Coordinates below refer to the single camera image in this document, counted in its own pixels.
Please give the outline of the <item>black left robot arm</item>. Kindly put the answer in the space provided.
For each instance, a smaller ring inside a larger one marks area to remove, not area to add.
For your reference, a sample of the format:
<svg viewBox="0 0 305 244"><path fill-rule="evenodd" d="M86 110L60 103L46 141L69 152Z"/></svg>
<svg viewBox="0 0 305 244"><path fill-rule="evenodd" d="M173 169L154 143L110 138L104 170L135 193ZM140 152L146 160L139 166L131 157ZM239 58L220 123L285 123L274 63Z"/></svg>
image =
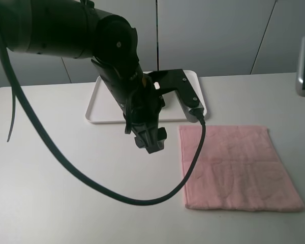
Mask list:
<svg viewBox="0 0 305 244"><path fill-rule="evenodd" d="M92 1L0 1L0 58L14 95L44 142L56 146L29 104L8 51L73 59L90 58L126 120L125 132L152 154L164 148L159 128L162 97L142 72L138 35L123 17L95 8Z"/></svg>

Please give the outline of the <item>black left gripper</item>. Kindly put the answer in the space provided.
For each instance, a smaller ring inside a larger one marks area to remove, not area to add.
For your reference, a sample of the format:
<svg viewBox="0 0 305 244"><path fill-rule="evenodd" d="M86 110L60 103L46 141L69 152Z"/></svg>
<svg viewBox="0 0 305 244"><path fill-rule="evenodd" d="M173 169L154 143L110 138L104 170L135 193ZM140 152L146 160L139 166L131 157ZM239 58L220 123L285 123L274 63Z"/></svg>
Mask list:
<svg viewBox="0 0 305 244"><path fill-rule="evenodd" d="M159 127L159 114L164 106L164 99L149 76L144 76L138 88L126 99L125 134L134 133L137 147L145 147L149 154L164 149L167 132L164 127Z"/></svg>

